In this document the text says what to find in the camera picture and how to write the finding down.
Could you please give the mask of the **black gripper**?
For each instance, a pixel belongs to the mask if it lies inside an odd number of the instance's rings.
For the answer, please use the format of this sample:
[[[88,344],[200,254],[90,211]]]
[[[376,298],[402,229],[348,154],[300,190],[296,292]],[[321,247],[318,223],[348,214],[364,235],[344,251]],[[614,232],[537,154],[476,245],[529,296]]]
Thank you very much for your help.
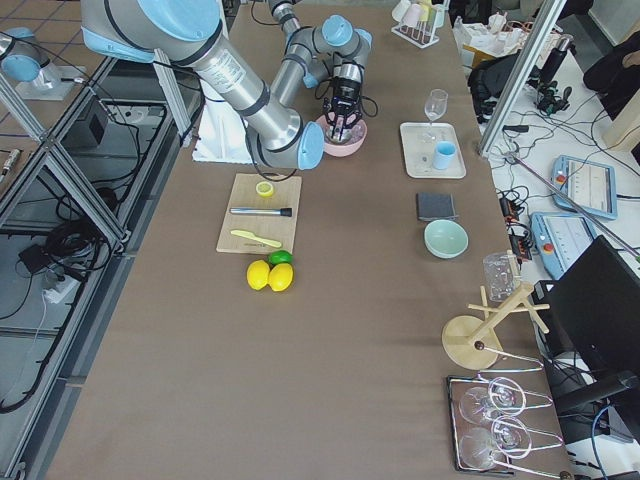
[[[361,119],[363,67],[354,62],[342,63],[334,69],[331,100],[323,100],[325,136],[330,141],[351,140]],[[338,121],[336,115],[343,116]]]

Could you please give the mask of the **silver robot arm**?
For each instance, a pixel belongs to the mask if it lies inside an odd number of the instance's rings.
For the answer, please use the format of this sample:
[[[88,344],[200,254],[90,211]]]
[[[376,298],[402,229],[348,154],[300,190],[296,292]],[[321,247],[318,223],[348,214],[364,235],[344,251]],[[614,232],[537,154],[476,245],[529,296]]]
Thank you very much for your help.
[[[151,63],[157,50],[190,68],[244,120],[250,158],[271,168],[309,170],[324,153],[323,131],[271,94],[223,35],[216,1],[83,1],[86,46],[105,56]]]
[[[363,116],[362,85],[372,35],[340,15],[317,27],[303,26],[292,1],[270,1],[268,6],[285,35],[284,57],[271,92],[289,107],[301,87],[311,89],[328,81],[332,93],[322,106],[325,136],[334,144],[348,142]]]

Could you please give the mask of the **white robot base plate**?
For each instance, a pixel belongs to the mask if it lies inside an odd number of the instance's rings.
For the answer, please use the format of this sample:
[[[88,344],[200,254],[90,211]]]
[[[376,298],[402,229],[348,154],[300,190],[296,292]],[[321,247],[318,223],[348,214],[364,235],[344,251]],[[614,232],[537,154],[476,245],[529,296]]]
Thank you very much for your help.
[[[251,163],[245,123],[222,98],[206,100],[192,159],[205,163]]]

